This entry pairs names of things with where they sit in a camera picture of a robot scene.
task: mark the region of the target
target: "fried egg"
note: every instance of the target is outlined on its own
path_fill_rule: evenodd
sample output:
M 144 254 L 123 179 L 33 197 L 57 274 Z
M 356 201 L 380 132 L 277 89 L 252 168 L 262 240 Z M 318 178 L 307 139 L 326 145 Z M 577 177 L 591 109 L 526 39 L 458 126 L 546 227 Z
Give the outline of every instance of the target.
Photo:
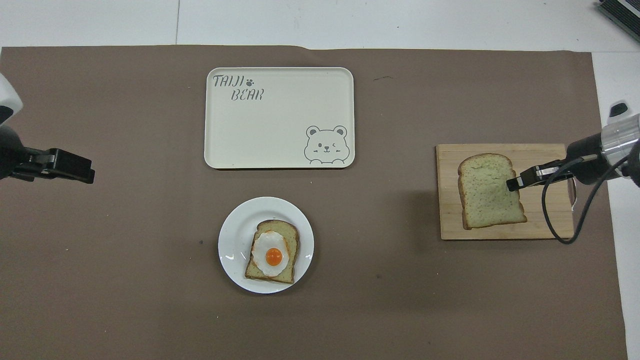
M 268 277 L 277 276 L 289 263 L 287 242 L 272 230 L 260 234 L 253 243 L 251 254 L 255 265 Z

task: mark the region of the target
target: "white table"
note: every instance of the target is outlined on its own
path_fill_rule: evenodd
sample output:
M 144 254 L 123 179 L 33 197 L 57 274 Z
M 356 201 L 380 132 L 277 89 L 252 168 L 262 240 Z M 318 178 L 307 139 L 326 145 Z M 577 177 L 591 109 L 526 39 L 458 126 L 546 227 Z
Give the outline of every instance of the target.
M 619 99 L 640 111 L 640 43 L 595 5 L 579 0 L 5 0 L 0 46 L 588 51 L 604 125 L 609 105 Z M 609 194 L 628 357 L 640 359 L 640 189 L 616 179 L 609 181 Z

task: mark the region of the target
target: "cartoon bear face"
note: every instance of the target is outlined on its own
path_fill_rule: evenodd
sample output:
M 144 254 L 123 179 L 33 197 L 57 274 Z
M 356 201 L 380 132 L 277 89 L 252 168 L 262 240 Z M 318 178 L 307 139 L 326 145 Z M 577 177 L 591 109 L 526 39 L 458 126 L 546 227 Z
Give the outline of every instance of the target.
M 305 157 L 313 163 L 343 163 L 349 157 L 347 129 L 336 126 L 333 130 L 320 130 L 317 126 L 307 129 Z

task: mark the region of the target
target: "wooden cutting board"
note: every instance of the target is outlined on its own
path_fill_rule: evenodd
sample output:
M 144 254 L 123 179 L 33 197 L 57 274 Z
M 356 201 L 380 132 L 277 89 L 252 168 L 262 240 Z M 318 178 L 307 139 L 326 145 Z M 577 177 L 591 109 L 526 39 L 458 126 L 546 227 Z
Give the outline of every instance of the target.
M 495 225 L 482 229 L 462 228 L 462 204 L 458 192 L 458 166 L 476 154 L 494 152 L 511 159 L 513 170 L 520 173 L 566 156 L 564 144 L 552 143 L 482 143 L 440 144 L 436 146 L 438 162 L 438 200 L 440 202 L 440 232 L 443 240 L 489 239 L 549 239 L 549 231 L 542 213 L 542 186 L 520 190 L 520 202 L 528 221 L 521 224 Z M 549 186 L 547 210 L 556 232 L 563 238 L 573 235 L 573 216 L 566 182 Z

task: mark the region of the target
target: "black device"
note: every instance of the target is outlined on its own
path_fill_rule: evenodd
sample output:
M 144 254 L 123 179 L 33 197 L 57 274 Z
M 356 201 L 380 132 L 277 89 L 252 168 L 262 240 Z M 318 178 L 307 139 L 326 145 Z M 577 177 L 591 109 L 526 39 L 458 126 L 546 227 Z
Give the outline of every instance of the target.
M 600 0 L 598 9 L 640 41 L 640 0 Z
M 0 179 L 56 177 L 92 184 L 91 160 L 61 149 L 38 150 L 22 145 L 18 134 L 4 123 L 22 109 L 22 101 L 9 81 L 0 74 Z

